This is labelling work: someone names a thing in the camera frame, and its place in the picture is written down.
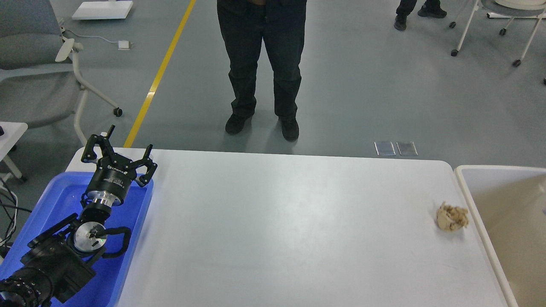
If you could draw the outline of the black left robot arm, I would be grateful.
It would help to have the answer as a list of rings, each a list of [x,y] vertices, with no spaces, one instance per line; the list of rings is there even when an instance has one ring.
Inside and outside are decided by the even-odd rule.
[[[157,169],[148,145],[140,159],[93,134],[81,161],[96,170],[66,172],[42,194],[1,265],[3,307],[117,303],[148,212]]]

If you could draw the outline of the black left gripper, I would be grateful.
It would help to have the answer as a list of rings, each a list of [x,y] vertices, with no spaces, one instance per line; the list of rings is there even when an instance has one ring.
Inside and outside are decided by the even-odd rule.
[[[139,187],[144,187],[151,182],[157,169],[157,163],[150,157],[153,145],[146,147],[142,159],[132,161],[124,156],[114,156],[115,152],[110,143],[110,137],[115,130],[111,125],[107,134],[92,134],[84,146],[81,156],[83,163],[97,164],[97,169],[86,189],[88,198],[107,198],[108,206],[120,206],[124,203],[131,182],[135,181]],[[99,159],[94,148],[101,149],[102,158]],[[137,169],[145,167],[142,175],[137,174]]]

